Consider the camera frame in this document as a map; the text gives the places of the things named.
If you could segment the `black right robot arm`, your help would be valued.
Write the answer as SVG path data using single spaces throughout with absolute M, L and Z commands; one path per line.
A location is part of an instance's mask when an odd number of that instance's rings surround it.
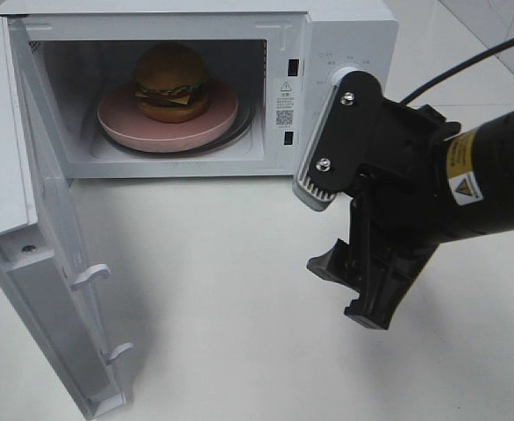
M 438 246 L 514 230 L 514 111 L 463 132 L 425 106 L 358 106 L 324 129 L 320 188 L 350 197 L 348 240 L 308 269 L 353 289 L 345 314 L 385 330 Z

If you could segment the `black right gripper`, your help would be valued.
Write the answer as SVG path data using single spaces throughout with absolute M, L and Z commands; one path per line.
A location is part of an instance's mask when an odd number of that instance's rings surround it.
M 349 244 L 337 239 L 306 268 L 358 293 L 345 316 L 387 330 L 435 245 L 462 237 L 444 169 L 446 141 L 460 124 L 430 105 L 411 108 L 385 98 L 357 111 Z

